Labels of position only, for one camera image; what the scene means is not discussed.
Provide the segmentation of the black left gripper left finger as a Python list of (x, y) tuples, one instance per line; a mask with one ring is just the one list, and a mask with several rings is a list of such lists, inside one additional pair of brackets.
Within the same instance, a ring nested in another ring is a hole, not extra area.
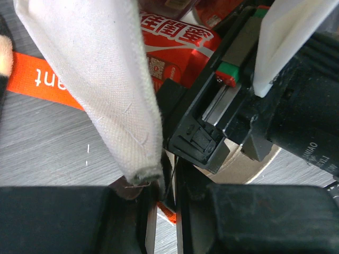
[(132, 185), (126, 180), (125, 177), (120, 177), (111, 183), (109, 188), (112, 189), (120, 198), (125, 200), (133, 200), (136, 199), (142, 190), (149, 185), (149, 182), (142, 182), (139, 185)]

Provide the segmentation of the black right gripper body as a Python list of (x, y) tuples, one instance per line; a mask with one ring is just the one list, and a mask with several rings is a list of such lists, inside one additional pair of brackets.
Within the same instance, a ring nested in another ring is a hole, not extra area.
[(163, 147), (180, 162), (216, 174), (230, 153), (225, 140), (248, 158), (271, 152), (269, 128), (286, 89), (270, 78), (254, 84), (257, 44), (268, 6), (247, 6), (220, 28), (220, 46), (190, 88), (166, 80), (157, 92)]

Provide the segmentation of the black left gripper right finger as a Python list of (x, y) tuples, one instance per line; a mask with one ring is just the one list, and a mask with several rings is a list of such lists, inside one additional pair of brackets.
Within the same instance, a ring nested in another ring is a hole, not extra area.
[(179, 156), (163, 152), (162, 166), (165, 177), (165, 193), (161, 203), (171, 212), (183, 196), (185, 201), (205, 198), (207, 186), (212, 180), (195, 165)]

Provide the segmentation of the red cola can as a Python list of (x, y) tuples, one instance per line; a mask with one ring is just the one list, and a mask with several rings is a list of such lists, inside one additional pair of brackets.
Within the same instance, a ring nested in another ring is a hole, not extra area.
[(198, 1), (193, 8), (193, 14), (199, 24), (212, 29), (242, 2), (241, 0)]
[(213, 30), (145, 11), (140, 26), (155, 91), (167, 79), (190, 88), (221, 43)]

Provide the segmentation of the beige canvas tote bag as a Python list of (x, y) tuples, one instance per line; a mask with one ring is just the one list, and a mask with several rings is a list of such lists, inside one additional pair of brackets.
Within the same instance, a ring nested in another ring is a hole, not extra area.
[(7, 90), (84, 110), (132, 184), (163, 179), (162, 127), (136, 1), (14, 1), (42, 59), (15, 53)]

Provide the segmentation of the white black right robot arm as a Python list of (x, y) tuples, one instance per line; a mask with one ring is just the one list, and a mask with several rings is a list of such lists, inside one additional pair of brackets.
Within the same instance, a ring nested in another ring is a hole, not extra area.
[(253, 79), (267, 6), (246, 1), (215, 31), (222, 41), (191, 88), (170, 79), (156, 94), (163, 147), (217, 177), (227, 167), (264, 167), (282, 148), (338, 175), (338, 41), (314, 33), (271, 81)]

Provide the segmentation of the dark floral plush blanket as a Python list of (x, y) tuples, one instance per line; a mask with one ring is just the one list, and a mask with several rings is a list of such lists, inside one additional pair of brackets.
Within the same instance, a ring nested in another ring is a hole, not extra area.
[(1, 73), (1, 114), (9, 78), (13, 69), (13, 42), (10, 30), (1, 16), (1, 51), (0, 51), (0, 73)]

